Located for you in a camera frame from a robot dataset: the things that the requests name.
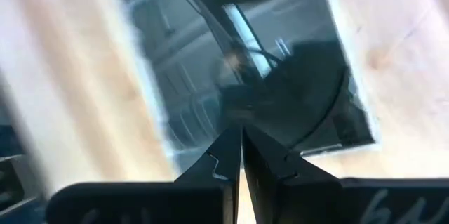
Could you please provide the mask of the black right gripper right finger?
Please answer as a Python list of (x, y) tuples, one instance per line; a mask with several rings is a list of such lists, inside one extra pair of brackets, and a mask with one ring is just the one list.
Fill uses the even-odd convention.
[(449, 224), (449, 179), (337, 178), (261, 130), (243, 130), (257, 224)]

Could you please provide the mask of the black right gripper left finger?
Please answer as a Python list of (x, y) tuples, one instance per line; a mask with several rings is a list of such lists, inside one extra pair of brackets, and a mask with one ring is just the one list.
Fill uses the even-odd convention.
[(47, 224), (236, 224), (241, 126), (225, 129), (173, 182), (78, 183), (54, 194)]

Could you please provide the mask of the clear black-tray jewel case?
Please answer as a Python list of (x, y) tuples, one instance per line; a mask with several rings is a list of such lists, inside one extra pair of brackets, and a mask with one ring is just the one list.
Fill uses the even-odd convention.
[(234, 123), (302, 157), (377, 144), (328, 0), (124, 1), (180, 171)]
[(39, 184), (8, 124), (0, 124), (0, 224), (46, 224)]

